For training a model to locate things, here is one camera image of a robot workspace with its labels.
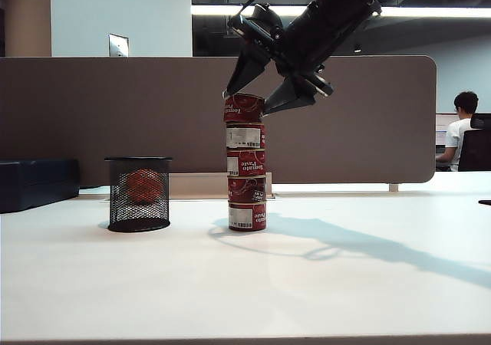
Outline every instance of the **person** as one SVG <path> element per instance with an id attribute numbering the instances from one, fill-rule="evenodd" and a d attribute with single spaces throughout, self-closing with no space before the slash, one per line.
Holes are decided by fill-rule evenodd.
<path id="1" fill-rule="evenodd" d="M 439 163 L 449 163 L 451 171 L 459 171 L 463 134 L 465 131 L 472 129 L 470 127 L 470 118 L 476 112 L 478 100 L 474 92 L 467 91 L 458 94 L 453 101 L 459 119 L 448 126 L 445 152 L 436 158 Z"/>

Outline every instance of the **stacked cans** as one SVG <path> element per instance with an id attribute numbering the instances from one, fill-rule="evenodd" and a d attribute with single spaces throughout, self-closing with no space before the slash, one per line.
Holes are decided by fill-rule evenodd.
<path id="1" fill-rule="evenodd" d="M 229 228 L 266 228 L 264 98 L 234 94 L 225 101 Z"/>

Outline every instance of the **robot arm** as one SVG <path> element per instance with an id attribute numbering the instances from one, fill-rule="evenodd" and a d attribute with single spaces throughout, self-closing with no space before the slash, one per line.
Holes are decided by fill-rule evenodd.
<path id="1" fill-rule="evenodd" d="M 313 0 L 286 28 L 268 5 L 256 4 L 250 18 L 235 15 L 230 25 L 245 44 L 224 97 L 256 79 L 271 59 L 284 81 L 266 99 L 265 114 L 312 105 L 317 93 L 332 94 L 317 75 L 322 63 L 375 12 L 381 13 L 378 0 Z"/>

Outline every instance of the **red ball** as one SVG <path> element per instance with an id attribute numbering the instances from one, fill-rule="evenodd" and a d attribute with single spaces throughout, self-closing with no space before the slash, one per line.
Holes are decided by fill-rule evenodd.
<path id="1" fill-rule="evenodd" d="M 127 176 L 127 194 L 135 203 L 153 203 L 163 193 L 163 180 L 158 172 L 138 169 Z"/>

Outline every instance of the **black hair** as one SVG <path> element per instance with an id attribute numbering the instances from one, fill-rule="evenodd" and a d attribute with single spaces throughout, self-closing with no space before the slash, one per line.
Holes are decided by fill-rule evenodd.
<path id="1" fill-rule="evenodd" d="M 461 107 L 466 113 L 475 113 L 477 108 L 477 95 L 474 92 L 467 91 L 457 94 L 453 104 L 455 108 Z"/>

